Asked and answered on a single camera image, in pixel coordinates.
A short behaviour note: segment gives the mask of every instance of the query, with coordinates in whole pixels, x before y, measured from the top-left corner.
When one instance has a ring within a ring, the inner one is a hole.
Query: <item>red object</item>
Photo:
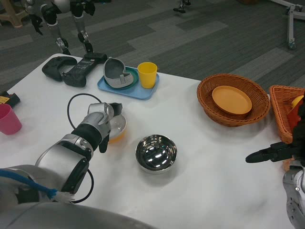
[[[12,135],[22,127],[15,112],[8,104],[0,104],[0,132]]]
[[[301,104],[303,104],[303,99],[301,99],[299,103],[287,115],[291,130],[293,130],[297,123],[301,120],[301,117],[297,115],[299,106]]]

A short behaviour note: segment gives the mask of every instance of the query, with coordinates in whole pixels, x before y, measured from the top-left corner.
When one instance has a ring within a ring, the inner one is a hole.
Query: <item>blue cable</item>
[[[42,191],[47,194],[47,196],[52,199],[54,196],[56,196],[56,192],[58,192],[56,189],[50,189],[45,186],[42,186],[40,184],[35,183],[34,181],[25,178],[17,173],[13,173],[4,169],[0,169],[0,177],[6,177],[10,178],[16,181],[19,181],[23,184],[29,185],[35,189],[38,189],[39,191]]]

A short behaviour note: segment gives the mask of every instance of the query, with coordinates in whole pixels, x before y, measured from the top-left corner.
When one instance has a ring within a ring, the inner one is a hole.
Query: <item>orange plate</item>
[[[212,97],[220,109],[233,115],[244,115],[252,109],[251,99],[235,87],[216,87]]]

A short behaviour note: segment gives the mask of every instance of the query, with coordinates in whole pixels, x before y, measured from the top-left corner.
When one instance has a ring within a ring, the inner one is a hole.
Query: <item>black device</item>
[[[20,102],[20,98],[15,94],[9,94],[7,92],[0,93],[0,104],[8,104],[11,107],[14,107],[17,103]]]
[[[62,79],[69,86],[84,87],[87,83],[86,76],[89,72],[97,64],[105,63],[106,60],[106,54],[98,52],[87,53],[70,71],[62,74]]]
[[[77,60],[69,56],[59,56],[50,59],[42,68],[42,72],[58,81],[64,81],[73,87],[84,87],[87,83],[86,76],[99,63],[105,63],[107,55],[104,53],[91,52],[84,55],[84,58],[77,63]],[[74,65],[67,73],[62,75],[59,69],[66,65]]]
[[[54,57],[52,59],[50,59],[42,68],[42,72],[58,81],[61,82],[62,81],[62,77],[61,74],[59,72],[59,69],[62,66],[65,65],[76,65],[77,64],[77,60],[73,57],[69,57],[69,56],[58,56],[58,57]]]

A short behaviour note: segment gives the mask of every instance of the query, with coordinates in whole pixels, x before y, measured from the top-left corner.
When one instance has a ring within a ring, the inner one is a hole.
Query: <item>yellow cup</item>
[[[138,71],[140,82],[143,88],[152,88],[157,79],[157,65],[151,62],[139,64]]]

